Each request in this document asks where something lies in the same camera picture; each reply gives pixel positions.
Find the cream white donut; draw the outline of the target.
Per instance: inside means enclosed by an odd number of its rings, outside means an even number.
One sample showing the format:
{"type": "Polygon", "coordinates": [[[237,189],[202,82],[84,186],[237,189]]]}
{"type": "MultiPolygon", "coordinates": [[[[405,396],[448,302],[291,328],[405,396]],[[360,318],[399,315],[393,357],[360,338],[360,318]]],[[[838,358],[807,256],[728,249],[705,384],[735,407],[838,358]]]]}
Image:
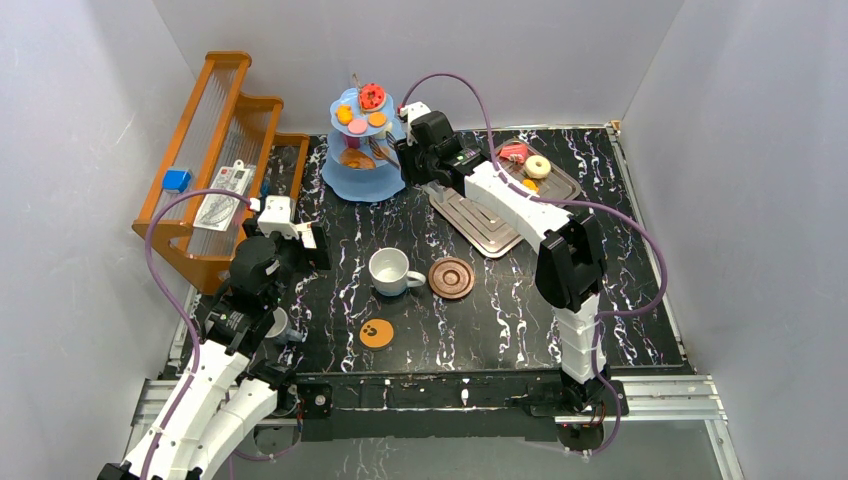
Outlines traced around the cream white donut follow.
{"type": "Polygon", "coordinates": [[[523,170],[527,178],[545,179],[550,175],[552,165],[551,162],[544,156],[531,155],[525,160],[523,170]]]}
{"type": "Polygon", "coordinates": [[[393,124],[391,122],[387,122],[375,135],[374,138],[377,140],[385,140],[388,136],[391,135],[393,129],[393,124]]]}

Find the round orange cookie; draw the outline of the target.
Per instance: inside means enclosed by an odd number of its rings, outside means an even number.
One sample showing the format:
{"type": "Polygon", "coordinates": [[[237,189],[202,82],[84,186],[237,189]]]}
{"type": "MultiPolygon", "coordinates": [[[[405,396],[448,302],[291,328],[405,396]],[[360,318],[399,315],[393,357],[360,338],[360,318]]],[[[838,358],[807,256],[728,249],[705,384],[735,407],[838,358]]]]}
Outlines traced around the round orange cookie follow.
{"type": "Polygon", "coordinates": [[[367,116],[367,122],[370,127],[382,128],[388,121],[388,117],[382,112],[372,112],[367,116]]]}

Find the brown croissant pastry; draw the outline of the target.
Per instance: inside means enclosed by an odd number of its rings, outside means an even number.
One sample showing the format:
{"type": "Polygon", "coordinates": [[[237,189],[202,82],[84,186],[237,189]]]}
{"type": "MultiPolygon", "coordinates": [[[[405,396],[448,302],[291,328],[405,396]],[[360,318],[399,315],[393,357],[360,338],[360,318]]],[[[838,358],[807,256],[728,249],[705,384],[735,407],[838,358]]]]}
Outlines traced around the brown croissant pastry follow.
{"type": "Polygon", "coordinates": [[[357,170],[371,170],[376,168],[376,163],[371,157],[354,148],[346,148],[340,154],[339,162],[343,166],[357,170]]]}

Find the pink round macaron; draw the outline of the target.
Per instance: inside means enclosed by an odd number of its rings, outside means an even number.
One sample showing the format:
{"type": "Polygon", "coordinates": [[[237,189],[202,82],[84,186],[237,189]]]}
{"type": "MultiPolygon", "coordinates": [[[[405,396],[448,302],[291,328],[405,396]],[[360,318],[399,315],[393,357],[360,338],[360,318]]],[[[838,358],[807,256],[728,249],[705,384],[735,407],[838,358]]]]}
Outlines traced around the pink round macaron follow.
{"type": "Polygon", "coordinates": [[[347,124],[347,131],[352,136],[362,136],[368,130],[368,122],[363,118],[354,118],[347,124]]]}

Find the magenta pink roll cake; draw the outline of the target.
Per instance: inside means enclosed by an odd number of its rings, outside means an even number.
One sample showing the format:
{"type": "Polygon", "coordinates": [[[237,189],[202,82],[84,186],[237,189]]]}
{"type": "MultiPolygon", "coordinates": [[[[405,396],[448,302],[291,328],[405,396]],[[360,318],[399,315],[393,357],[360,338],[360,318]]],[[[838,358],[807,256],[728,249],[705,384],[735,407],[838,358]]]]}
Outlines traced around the magenta pink roll cake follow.
{"type": "Polygon", "coordinates": [[[348,148],[359,149],[361,140],[359,137],[345,136],[345,143],[348,148]]]}

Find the orange fish-shaped cookie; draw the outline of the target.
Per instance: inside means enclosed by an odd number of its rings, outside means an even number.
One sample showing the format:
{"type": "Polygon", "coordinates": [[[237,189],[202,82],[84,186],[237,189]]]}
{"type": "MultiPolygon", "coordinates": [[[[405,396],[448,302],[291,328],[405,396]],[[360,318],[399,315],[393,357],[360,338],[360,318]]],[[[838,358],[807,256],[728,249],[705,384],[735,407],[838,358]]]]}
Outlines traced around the orange fish-shaped cookie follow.
{"type": "Polygon", "coordinates": [[[340,125],[349,125],[355,118],[352,107],[347,104],[339,105],[335,110],[335,118],[340,125]]]}

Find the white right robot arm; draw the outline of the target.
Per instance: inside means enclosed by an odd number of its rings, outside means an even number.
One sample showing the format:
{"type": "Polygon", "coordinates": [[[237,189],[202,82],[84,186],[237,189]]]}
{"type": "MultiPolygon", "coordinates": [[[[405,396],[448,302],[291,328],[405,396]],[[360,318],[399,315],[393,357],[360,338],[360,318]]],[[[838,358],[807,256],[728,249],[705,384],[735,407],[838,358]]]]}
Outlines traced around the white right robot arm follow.
{"type": "Polygon", "coordinates": [[[403,106],[404,136],[393,143],[409,185],[452,189],[514,229],[537,255],[534,284],[558,324],[558,404],[590,413],[603,399],[605,356],[599,340],[600,290],[607,271],[600,226],[589,212],[542,203],[493,152],[464,146],[448,118],[422,103],[403,106]]]}

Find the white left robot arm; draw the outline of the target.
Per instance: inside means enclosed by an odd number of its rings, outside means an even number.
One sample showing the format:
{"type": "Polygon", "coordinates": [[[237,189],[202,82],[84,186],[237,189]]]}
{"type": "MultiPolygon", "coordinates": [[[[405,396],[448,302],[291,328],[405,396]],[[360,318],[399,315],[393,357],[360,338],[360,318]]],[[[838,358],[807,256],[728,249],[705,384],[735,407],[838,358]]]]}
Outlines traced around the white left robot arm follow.
{"type": "Polygon", "coordinates": [[[316,222],[287,233],[262,232],[253,220],[245,228],[187,371],[136,446],[99,478],[210,479],[260,420],[297,407],[293,371],[252,358],[266,340],[303,341],[281,303],[298,269],[330,268],[327,237],[316,222]]]}

